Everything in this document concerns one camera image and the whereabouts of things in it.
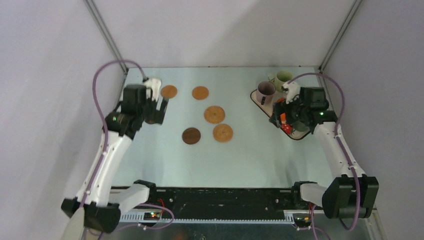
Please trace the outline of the dark wood coaster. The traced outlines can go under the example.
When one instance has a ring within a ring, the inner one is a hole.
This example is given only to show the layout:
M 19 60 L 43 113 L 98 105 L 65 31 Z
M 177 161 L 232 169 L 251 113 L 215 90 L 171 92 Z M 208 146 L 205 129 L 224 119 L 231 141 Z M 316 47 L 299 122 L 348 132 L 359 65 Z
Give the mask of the dark wood coaster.
M 155 124 L 156 123 L 156 121 L 154 120 L 154 119 L 145 119 L 144 120 L 144 122 L 146 123 L 146 124 L 149 124 L 149 125 L 153 125 L 153 124 Z
M 195 127 L 189 127 L 182 133 L 182 140 L 187 145 L 194 145 L 201 139 L 201 132 Z

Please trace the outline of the scalloped light wood coaster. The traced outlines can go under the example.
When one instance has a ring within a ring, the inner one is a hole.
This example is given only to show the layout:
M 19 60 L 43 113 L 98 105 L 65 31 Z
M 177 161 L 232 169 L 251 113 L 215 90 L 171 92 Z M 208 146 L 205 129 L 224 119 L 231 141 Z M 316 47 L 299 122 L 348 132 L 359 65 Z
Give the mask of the scalloped light wood coaster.
M 219 124 L 225 119 L 225 111 L 222 107 L 213 105 L 205 109 L 204 119 L 210 124 Z

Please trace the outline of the patterned light wood coaster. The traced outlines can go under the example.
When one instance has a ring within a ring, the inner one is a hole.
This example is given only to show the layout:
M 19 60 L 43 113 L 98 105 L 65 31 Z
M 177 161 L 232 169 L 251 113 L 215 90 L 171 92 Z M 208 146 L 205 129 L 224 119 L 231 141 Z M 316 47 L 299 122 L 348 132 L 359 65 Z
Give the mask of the patterned light wood coaster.
M 233 129 L 228 124 L 218 124 L 213 128 L 213 138 L 219 143 L 227 143 L 233 138 Z

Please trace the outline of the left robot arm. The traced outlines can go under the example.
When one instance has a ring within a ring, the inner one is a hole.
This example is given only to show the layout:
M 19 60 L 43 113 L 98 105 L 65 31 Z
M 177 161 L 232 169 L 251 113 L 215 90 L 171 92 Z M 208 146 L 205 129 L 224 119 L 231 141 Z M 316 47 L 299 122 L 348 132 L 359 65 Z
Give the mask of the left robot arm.
M 132 144 L 143 123 L 159 124 L 164 121 L 168 99 L 159 103 L 161 85 L 129 84 L 123 89 L 118 106 L 103 118 L 101 143 L 89 173 L 74 198 L 65 198 L 61 210 L 73 218 L 83 211 L 80 225 L 102 233 L 112 233 L 121 216 L 142 204 L 153 208 L 158 194 L 152 182 L 136 180 L 116 197 L 110 197 L 114 177 L 123 156 Z

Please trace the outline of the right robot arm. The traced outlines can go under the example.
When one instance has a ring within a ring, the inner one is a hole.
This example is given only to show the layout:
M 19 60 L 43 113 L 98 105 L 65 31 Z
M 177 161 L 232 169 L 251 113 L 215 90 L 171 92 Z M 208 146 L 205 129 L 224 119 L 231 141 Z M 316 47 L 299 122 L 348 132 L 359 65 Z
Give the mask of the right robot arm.
M 379 182 L 359 166 L 344 139 L 338 116 L 329 109 L 322 87 L 283 88 L 285 97 L 272 106 L 269 121 L 276 127 L 302 123 L 324 151 L 333 177 L 328 187 L 313 181 L 298 181 L 292 187 L 291 204 L 304 209 L 310 203 L 321 207 L 329 219 L 366 219 L 371 216 Z

